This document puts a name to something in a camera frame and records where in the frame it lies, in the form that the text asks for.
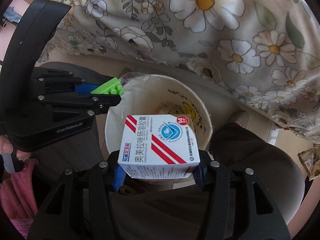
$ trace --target red stripe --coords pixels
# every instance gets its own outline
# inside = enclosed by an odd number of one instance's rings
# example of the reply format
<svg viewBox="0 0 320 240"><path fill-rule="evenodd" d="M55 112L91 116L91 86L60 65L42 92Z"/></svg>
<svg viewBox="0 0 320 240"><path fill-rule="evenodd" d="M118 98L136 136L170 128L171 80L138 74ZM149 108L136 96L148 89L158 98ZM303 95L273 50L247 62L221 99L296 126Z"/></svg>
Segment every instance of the red stripe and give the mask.
<svg viewBox="0 0 320 240"><path fill-rule="evenodd" d="M136 128L135 128L128 120L125 120L125 124L126 124L134 133L136 133Z"/></svg>
<svg viewBox="0 0 320 240"><path fill-rule="evenodd" d="M168 156L166 156L162 151L160 151L153 143L151 143L151 149L159 155L168 164L175 164Z"/></svg>
<svg viewBox="0 0 320 240"><path fill-rule="evenodd" d="M135 125L137 125L137 120L135 120L132 115L127 115L127 118L128 118L131 122L133 122Z"/></svg>
<svg viewBox="0 0 320 240"><path fill-rule="evenodd" d="M181 159L178 155L176 155L171 149L169 149L166 145L163 144L156 136L152 135L152 140L159 145L162 149L166 151L172 158L174 158L178 163L186 163L183 159Z"/></svg>

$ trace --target human leg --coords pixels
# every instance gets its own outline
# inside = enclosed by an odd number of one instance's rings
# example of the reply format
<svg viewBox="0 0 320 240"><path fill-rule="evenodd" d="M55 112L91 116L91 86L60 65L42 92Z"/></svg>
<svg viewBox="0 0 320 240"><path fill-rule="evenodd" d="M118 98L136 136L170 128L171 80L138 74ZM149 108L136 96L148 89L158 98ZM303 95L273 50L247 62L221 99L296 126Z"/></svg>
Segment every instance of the human leg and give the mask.
<svg viewBox="0 0 320 240"><path fill-rule="evenodd" d="M238 124L229 123L213 135L211 153L232 170L254 169L273 196L285 222L291 220L302 201L304 179L285 152ZM121 237L128 240L195 239L207 200L208 193L196 185L133 196L112 195Z"/></svg>

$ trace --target blue logo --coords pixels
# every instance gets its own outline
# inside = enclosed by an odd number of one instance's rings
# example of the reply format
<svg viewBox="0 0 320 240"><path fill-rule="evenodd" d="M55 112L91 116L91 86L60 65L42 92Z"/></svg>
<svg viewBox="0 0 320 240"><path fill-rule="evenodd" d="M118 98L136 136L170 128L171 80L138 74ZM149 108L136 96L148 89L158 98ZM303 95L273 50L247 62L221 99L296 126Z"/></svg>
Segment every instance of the blue logo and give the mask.
<svg viewBox="0 0 320 240"><path fill-rule="evenodd" d="M164 141L174 142L181 138L182 129L175 123L163 123L159 129L159 137Z"/></svg>

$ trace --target black mount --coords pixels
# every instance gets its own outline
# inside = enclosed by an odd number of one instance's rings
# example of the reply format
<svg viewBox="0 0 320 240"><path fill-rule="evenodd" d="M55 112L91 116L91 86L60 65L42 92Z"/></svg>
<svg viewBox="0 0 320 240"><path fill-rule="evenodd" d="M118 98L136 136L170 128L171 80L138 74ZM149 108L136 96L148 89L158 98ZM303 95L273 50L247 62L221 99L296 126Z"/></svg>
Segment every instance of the black mount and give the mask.
<svg viewBox="0 0 320 240"><path fill-rule="evenodd" d="M41 205L27 239L120 239L109 196L114 191L118 155L119 151L113 152L106 162L87 171L66 169ZM230 240L290 240L274 200L255 174L230 171L212 162L204 151L200 151L200 159L193 176L202 190L210 191L210 197L198 240L224 239L230 188L236 189L235 225ZM89 189L92 232L84 227L84 188Z"/></svg>

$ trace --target pink towel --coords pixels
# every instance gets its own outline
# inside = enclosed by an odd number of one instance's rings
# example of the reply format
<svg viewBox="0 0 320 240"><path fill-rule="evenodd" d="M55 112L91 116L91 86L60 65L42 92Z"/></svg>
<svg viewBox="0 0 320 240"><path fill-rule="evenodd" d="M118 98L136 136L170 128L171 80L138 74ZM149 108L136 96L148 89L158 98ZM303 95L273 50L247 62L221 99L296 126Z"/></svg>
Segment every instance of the pink towel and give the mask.
<svg viewBox="0 0 320 240"><path fill-rule="evenodd" d="M10 179L5 179L0 187L0 203L8 218L27 239L33 219L38 212L35 195L32 188L32 171L36 159L29 159L24 163L23 170L11 174Z"/></svg>

